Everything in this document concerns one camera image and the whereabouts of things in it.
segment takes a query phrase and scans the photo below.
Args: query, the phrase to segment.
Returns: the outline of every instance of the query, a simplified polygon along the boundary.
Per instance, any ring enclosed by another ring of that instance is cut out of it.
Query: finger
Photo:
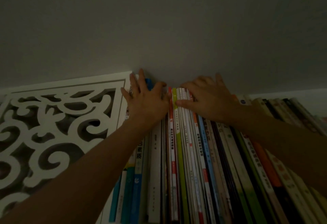
[[[166,84],[165,82],[157,82],[157,83],[154,85],[152,91],[155,92],[155,93],[157,93],[157,94],[161,94],[161,92],[162,92],[162,88],[163,88],[164,86],[166,86],[166,85],[167,85],[167,84]]]
[[[181,87],[188,89],[190,92],[194,94],[196,98],[198,98],[200,88],[196,84],[194,84],[194,82],[183,83]]]
[[[139,83],[141,92],[147,92],[148,91],[147,86],[146,86],[146,82],[145,82],[145,76],[144,76],[143,69],[140,69],[140,71],[139,71],[138,83]]]
[[[176,100],[177,106],[192,110],[195,113],[197,112],[198,104],[199,104],[198,102],[193,102],[185,99]]]
[[[202,76],[197,77],[195,80],[193,80],[193,82],[199,87],[204,87],[207,85],[207,82],[202,79]]]
[[[127,104],[132,100],[132,97],[130,94],[125,90],[124,87],[120,88],[120,91],[122,92],[123,97],[126,99]]]
[[[219,73],[216,73],[216,83],[218,86],[225,86],[223,77]]]
[[[165,102],[169,103],[170,99],[171,99],[171,93],[170,92],[166,92],[164,97],[162,98]]]
[[[214,80],[211,77],[207,77],[207,76],[199,76],[199,78],[203,81],[205,81],[207,84],[209,85],[216,85],[216,83],[214,82]]]
[[[140,93],[139,85],[137,84],[136,77],[133,73],[129,75],[130,87],[133,91],[133,96],[137,96]]]

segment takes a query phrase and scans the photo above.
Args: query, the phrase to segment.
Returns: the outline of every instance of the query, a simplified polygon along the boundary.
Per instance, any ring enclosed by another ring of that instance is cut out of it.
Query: forearm
[[[239,106],[227,123],[279,158],[303,180],[327,196],[327,138]]]
[[[1,223],[95,223],[129,156],[146,135],[129,119]]]

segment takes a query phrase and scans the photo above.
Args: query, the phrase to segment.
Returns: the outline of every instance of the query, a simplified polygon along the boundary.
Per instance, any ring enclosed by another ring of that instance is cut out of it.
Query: hand
[[[121,88],[129,108],[129,118],[141,122],[142,127],[148,131],[167,114],[171,94],[166,93],[161,98],[162,88],[166,86],[164,82],[156,83],[153,89],[149,91],[145,83],[143,69],[139,71],[138,81],[134,74],[130,74],[130,86],[133,96]]]
[[[216,82],[211,77],[200,76],[192,82],[182,84],[181,87],[192,92],[198,101],[177,100],[176,105],[190,109],[211,121],[227,123],[229,115],[240,106],[219,74],[216,74]]]

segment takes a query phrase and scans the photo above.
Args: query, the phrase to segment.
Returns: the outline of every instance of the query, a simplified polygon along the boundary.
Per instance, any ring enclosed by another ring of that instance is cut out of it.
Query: yellow-green book
[[[181,184],[181,194],[182,194],[182,208],[183,208],[183,223],[190,223],[188,206],[187,206],[187,193],[186,193],[186,182],[185,182],[185,173],[184,173],[184,164],[183,164],[183,152],[182,152],[182,138],[181,138],[181,129],[180,121],[178,116],[178,108],[176,105],[177,92],[176,88],[173,88],[173,108],[174,108],[174,118],[175,118],[175,134],[176,134],[176,145],[178,152],[178,166],[180,169],[180,184]]]

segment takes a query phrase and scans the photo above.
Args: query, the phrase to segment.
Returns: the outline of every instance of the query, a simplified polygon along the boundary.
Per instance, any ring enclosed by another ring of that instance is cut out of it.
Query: person's right hand
[[[181,87],[192,92],[197,102],[177,100],[176,105],[190,109],[211,121],[226,123],[233,111],[240,106],[219,74],[216,74],[216,82],[211,77],[199,76],[192,82],[182,84]]]

